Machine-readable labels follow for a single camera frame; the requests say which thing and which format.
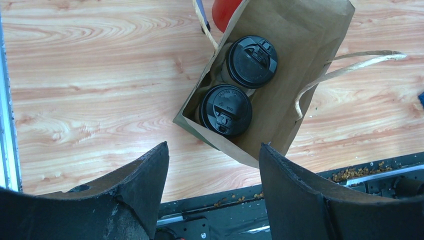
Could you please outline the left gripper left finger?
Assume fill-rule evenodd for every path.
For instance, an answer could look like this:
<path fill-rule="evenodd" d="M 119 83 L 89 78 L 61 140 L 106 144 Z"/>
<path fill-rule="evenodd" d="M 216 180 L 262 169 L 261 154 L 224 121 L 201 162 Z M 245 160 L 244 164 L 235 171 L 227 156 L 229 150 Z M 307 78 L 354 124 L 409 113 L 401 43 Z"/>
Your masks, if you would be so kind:
<path fill-rule="evenodd" d="M 162 142 L 138 159 L 67 192 L 0 190 L 3 240 L 152 240 L 169 168 Z"/>

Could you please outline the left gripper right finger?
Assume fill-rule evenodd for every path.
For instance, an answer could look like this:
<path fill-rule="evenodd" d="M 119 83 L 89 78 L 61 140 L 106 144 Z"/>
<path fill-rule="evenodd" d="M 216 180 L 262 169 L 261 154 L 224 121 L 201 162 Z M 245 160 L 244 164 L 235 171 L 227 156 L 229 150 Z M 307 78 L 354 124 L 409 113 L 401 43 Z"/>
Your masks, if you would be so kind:
<path fill-rule="evenodd" d="M 421 240 L 424 198 L 394 199 L 350 189 L 290 161 L 268 144 L 259 152 L 274 240 Z"/>

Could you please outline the black plastic cup lid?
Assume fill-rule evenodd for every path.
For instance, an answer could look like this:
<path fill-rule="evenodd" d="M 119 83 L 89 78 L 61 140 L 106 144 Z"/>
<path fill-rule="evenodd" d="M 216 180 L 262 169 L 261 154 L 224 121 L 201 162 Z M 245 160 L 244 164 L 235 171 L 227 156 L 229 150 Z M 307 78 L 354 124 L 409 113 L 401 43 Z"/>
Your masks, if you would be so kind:
<path fill-rule="evenodd" d="M 230 44 L 225 67 L 229 77 L 238 85 L 259 89 L 268 84 L 277 72 L 277 51 L 266 38 L 247 35 Z"/>

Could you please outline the green paper bag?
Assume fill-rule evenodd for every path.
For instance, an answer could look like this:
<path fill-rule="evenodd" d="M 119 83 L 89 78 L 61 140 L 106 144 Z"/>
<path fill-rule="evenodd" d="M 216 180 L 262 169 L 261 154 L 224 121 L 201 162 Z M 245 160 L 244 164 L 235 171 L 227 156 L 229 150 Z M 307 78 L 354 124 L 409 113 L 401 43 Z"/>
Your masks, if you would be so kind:
<path fill-rule="evenodd" d="M 355 8 L 348 0 L 244 0 L 235 10 L 220 42 L 209 40 L 214 52 L 174 122 L 237 162 L 259 167 L 261 143 L 286 154 L 321 82 L 406 55 L 393 50 L 359 52 L 367 60 L 328 72 L 337 61 Z M 249 98 L 252 121 L 246 132 L 227 139 L 195 122 L 195 110 L 207 89 L 217 81 L 230 45 L 256 35 L 271 42 L 277 52 L 275 76 Z"/>

